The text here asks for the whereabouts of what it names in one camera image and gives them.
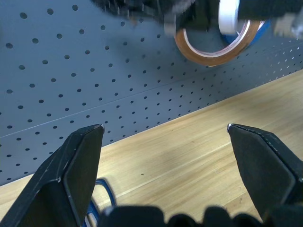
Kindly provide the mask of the grey-blue metal pegboard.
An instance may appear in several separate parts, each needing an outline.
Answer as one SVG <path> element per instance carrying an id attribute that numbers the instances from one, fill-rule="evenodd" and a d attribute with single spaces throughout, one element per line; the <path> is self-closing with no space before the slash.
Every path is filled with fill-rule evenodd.
<path id="1" fill-rule="evenodd" d="M 303 69 L 303 40 L 268 28 L 227 64 L 187 60 L 153 22 L 90 0 L 0 0 L 0 186 L 30 175 L 75 130 L 103 145 Z"/>

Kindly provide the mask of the white tape roll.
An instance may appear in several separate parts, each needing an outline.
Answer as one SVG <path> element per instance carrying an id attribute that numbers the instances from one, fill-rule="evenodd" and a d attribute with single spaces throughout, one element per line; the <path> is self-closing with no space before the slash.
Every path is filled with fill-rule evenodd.
<path id="1" fill-rule="evenodd" d="M 238 26 L 240 0 L 219 0 L 218 25 L 221 34 L 232 35 Z"/>

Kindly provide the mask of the brown tape roll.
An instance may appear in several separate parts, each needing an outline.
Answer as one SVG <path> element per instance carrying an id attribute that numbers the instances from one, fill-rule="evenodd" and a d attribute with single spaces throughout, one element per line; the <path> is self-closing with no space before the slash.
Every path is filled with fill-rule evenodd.
<path id="1" fill-rule="evenodd" d="M 175 42 L 180 52 L 188 59 L 204 66 L 225 64 L 242 53 L 257 36 L 265 21 L 246 20 L 236 38 L 225 48 L 216 52 L 203 52 L 194 48 L 187 36 L 186 29 L 179 30 Z"/>

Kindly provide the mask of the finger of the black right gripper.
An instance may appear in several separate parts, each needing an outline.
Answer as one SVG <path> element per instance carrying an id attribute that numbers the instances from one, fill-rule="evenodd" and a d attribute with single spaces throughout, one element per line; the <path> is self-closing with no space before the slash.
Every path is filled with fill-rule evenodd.
<path id="1" fill-rule="evenodd" d="M 195 0 L 183 13 L 176 16 L 176 31 L 190 29 L 206 31 L 210 26 L 208 0 Z"/>
<path id="2" fill-rule="evenodd" d="M 240 0 L 238 18 L 273 18 L 299 13 L 303 0 Z"/>

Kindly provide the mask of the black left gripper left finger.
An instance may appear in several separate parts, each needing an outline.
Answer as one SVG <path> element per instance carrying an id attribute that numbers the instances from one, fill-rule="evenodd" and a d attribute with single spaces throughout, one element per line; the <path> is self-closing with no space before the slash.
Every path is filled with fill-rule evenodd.
<path id="1" fill-rule="evenodd" d="M 97 178 L 104 128 L 72 132 L 44 161 L 0 227 L 82 227 Z"/>

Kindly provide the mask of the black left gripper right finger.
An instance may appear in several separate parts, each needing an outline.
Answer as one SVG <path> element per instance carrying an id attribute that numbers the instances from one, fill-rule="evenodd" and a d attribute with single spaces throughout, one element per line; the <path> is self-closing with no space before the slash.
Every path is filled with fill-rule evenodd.
<path id="1" fill-rule="evenodd" d="M 244 186 L 261 218 L 270 208 L 303 203 L 303 161 L 275 134 L 227 126 Z"/>

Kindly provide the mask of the blue tape roll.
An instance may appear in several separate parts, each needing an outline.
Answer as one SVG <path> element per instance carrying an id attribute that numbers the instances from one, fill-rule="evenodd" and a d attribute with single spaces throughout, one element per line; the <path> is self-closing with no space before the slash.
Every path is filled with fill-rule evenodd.
<path id="1" fill-rule="evenodd" d="M 253 45 L 255 42 L 257 42 L 260 37 L 267 31 L 269 28 L 270 21 L 261 21 L 260 25 L 258 27 L 258 31 L 254 37 L 254 39 L 250 42 L 249 46 Z M 221 37 L 224 39 L 224 41 L 227 44 L 231 44 L 238 36 L 239 36 L 239 31 L 237 31 L 236 35 L 221 35 Z"/>

